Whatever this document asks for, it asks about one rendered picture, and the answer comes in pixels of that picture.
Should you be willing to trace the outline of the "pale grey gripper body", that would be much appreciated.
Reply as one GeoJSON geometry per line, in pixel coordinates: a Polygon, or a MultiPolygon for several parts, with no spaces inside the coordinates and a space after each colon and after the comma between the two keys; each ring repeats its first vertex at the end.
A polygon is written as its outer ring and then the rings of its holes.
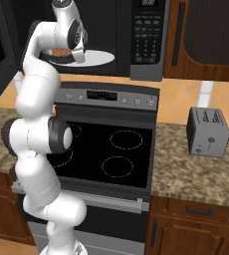
{"type": "Polygon", "coordinates": [[[76,63],[81,64],[84,63],[86,61],[86,57],[85,57],[85,48],[75,48],[72,51],[72,55],[73,58],[75,60],[76,63]]]}

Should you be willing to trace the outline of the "white microwave turntable plate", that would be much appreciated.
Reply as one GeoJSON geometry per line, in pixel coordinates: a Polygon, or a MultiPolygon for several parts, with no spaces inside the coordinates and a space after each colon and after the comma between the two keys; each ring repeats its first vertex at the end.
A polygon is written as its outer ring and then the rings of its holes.
{"type": "Polygon", "coordinates": [[[57,61],[51,61],[52,64],[57,64],[64,67],[95,67],[108,64],[115,59],[112,53],[98,50],[86,50],[85,61],[83,63],[69,62],[69,63],[58,63],[57,61]]]}

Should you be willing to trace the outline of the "black microwave oven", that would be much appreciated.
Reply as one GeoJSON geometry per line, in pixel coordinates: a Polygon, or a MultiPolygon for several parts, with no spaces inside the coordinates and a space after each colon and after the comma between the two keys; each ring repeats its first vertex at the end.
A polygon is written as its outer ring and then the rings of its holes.
{"type": "Polygon", "coordinates": [[[19,52],[40,22],[60,29],[58,40],[86,50],[112,53],[114,60],[95,67],[52,64],[61,74],[162,80],[169,0],[10,0],[19,52]]]}

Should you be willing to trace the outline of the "brown base cupboard door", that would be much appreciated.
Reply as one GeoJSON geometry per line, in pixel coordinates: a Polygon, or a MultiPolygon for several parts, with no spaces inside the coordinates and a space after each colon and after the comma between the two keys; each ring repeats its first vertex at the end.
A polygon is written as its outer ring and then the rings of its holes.
{"type": "Polygon", "coordinates": [[[144,255],[229,255],[229,226],[149,213],[144,255]],[[154,218],[158,227],[151,248],[154,218]]]}
{"type": "Polygon", "coordinates": [[[34,238],[17,204],[17,196],[0,194],[0,239],[35,245],[34,238]]]}

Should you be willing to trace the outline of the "black and steel stove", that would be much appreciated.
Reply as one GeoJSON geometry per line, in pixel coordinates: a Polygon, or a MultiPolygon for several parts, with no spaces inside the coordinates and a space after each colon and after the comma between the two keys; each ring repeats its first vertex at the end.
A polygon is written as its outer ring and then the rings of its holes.
{"type": "MultiPolygon", "coordinates": [[[[88,255],[144,254],[158,98],[157,89],[107,83],[64,82],[57,91],[52,116],[65,121],[73,135],[65,152],[46,155],[61,189],[142,200],[140,214],[87,205],[74,234],[88,255]]],[[[41,253],[49,243],[48,222],[30,216],[41,253]]]]}

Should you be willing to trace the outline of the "grey toaster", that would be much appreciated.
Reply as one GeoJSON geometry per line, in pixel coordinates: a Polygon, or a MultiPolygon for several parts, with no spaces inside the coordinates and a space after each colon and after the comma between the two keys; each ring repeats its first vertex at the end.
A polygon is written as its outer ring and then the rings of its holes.
{"type": "Polygon", "coordinates": [[[229,141],[229,128],[220,109],[189,110],[186,134],[192,155],[223,157],[229,141]]]}

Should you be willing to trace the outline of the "brown drawer front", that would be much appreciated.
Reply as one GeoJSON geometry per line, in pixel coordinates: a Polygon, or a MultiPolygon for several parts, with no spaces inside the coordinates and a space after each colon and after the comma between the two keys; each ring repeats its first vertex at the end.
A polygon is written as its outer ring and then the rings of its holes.
{"type": "Polygon", "coordinates": [[[169,198],[166,202],[166,211],[175,215],[182,215],[187,217],[205,218],[207,220],[228,222],[229,221],[229,207],[207,204],[202,202],[194,202],[188,200],[169,198]],[[186,212],[186,205],[189,205],[192,209],[199,210],[213,210],[213,216],[199,215],[186,212]]]}
{"type": "Polygon", "coordinates": [[[13,181],[9,174],[0,172],[0,195],[15,198],[16,194],[12,191],[13,181]]]}

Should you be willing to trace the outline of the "brown wall cupboard door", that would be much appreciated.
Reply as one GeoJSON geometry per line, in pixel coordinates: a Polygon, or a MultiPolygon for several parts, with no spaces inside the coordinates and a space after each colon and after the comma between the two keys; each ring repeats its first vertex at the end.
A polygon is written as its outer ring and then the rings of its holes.
{"type": "Polygon", "coordinates": [[[170,0],[163,76],[229,82],[229,0],[170,0]],[[185,11],[177,66],[172,66],[179,3],[185,11]]]}

